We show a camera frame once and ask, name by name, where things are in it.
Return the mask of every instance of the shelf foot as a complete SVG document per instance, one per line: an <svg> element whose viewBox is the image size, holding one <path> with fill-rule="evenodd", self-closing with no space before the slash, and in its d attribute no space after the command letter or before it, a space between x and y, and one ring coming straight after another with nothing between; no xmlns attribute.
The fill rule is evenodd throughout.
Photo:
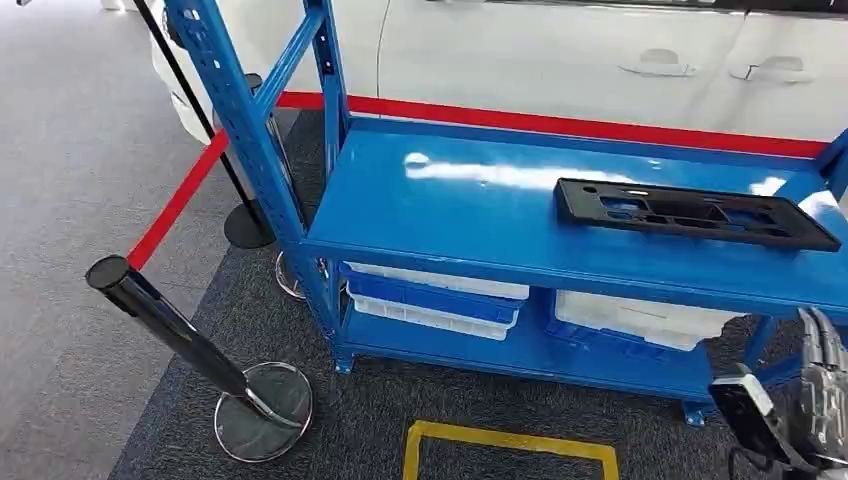
<svg viewBox="0 0 848 480"><path fill-rule="evenodd" d="M704 403L683 402L683 417L686 419L686 424L693 427L703 427L704 408L707 406Z"/></svg>
<svg viewBox="0 0 848 480"><path fill-rule="evenodd" d="M348 375L353 370L352 353L336 353L336 372Z"/></svg>

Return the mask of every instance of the black cable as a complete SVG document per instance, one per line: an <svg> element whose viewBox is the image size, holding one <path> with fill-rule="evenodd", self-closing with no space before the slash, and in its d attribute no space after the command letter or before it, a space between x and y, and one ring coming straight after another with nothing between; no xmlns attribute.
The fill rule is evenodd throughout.
<svg viewBox="0 0 848 480"><path fill-rule="evenodd" d="M758 462L757 459L751 456L751 452L742 448L742 447L733 447L730 449L730 452L727 454L727 475L730 477L730 480L737 480L736 476L736 457L737 455L741 455L743 458L748 460L748 463L753 465L760 472L769 472L774 466L774 460L771 458L765 458L763 462Z"/></svg>

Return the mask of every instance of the white storage bin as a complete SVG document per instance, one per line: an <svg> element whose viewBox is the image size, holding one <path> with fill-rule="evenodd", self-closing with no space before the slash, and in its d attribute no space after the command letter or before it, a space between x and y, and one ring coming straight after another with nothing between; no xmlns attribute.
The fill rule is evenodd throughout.
<svg viewBox="0 0 848 480"><path fill-rule="evenodd" d="M646 342L688 351L705 338L721 336L724 324L740 314L559 290L554 316L563 322L636 335Z"/></svg>
<svg viewBox="0 0 848 480"><path fill-rule="evenodd" d="M403 303L380 300L378 298L366 297L350 293L353 300L353 308L357 312L376 315L378 317L391 318L402 322L415 323L427 327L450 330L452 332L474 335L477 337L490 338L492 340L503 340L506 338L507 330L515 326L518 320L518 310L515 311L512 323L501 324L487 322L473 317L456 315L453 313L432 310L429 308L407 305Z"/></svg>
<svg viewBox="0 0 848 480"><path fill-rule="evenodd" d="M526 300L527 297L530 296L530 287L527 285L496 282L494 280L480 280L478 278L457 277L441 273L420 272L417 270L405 270L402 268L383 267L380 265L368 265L365 263L345 263L347 263L354 272L406 280L407 282L423 283L424 285L446 288L457 292L476 293L478 295L513 298L517 300Z"/></svg>

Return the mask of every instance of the yellow floor marking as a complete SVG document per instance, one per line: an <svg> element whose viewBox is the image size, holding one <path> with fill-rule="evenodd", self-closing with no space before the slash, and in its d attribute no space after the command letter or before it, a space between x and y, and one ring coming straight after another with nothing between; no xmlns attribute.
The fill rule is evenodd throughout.
<svg viewBox="0 0 848 480"><path fill-rule="evenodd" d="M534 437L504 433L495 430L458 427L444 423L416 420L406 436L406 453L403 458L403 480L418 479L418 451L421 437L440 438L455 442L475 443L491 447L514 448L530 452L547 452L567 457L591 458L600 460L604 471L604 480L618 480L618 460L615 449L597 443L575 442L559 438Z"/></svg>

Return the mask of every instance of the plastic storage box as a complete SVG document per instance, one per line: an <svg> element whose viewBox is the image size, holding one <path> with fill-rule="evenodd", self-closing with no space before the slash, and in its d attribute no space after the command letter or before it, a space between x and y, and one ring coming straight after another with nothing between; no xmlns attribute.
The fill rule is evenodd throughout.
<svg viewBox="0 0 848 480"><path fill-rule="evenodd" d="M704 338L718 337L735 312L684 307L629 298L559 290L551 322L627 334L629 341L689 351ZM557 331L549 326L549 332Z"/></svg>
<svg viewBox="0 0 848 480"><path fill-rule="evenodd" d="M524 300L458 292L342 268L358 312L503 340Z"/></svg>
<svg viewBox="0 0 848 480"><path fill-rule="evenodd" d="M552 319L545 329L549 335L567 341L571 346L592 350L615 350L627 356L667 362L671 352L679 351L663 345L646 342L644 338L610 330L596 330Z"/></svg>
<svg viewBox="0 0 848 480"><path fill-rule="evenodd" d="M530 296L530 287L514 283L480 280L478 278L457 277L441 273L419 272L402 268L368 265L365 263L346 262L350 268L359 273L368 273L386 278L395 278L414 283L422 283L434 287L446 288L457 292L476 293L492 297L503 297L526 300Z"/></svg>

